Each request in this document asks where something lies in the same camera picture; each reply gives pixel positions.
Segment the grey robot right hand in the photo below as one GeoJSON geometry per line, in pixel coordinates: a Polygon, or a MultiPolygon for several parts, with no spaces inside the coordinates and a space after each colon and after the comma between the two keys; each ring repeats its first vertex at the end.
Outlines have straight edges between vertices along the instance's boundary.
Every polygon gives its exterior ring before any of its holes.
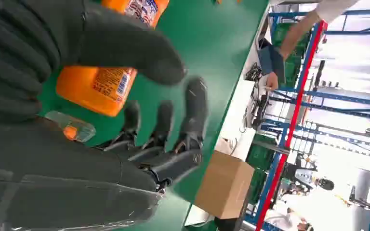
{"type": "Polygon", "coordinates": [[[0,0],[0,231],[106,231],[150,219],[163,190],[202,161],[207,87],[192,77],[176,147],[166,152],[173,104],[159,106],[150,142],[129,148],[139,125],[130,104],[120,135],[89,148],[39,116],[38,95],[68,65],[131,67],[166,86],[185,77],[167,38],[90,0],[0,0]]]}

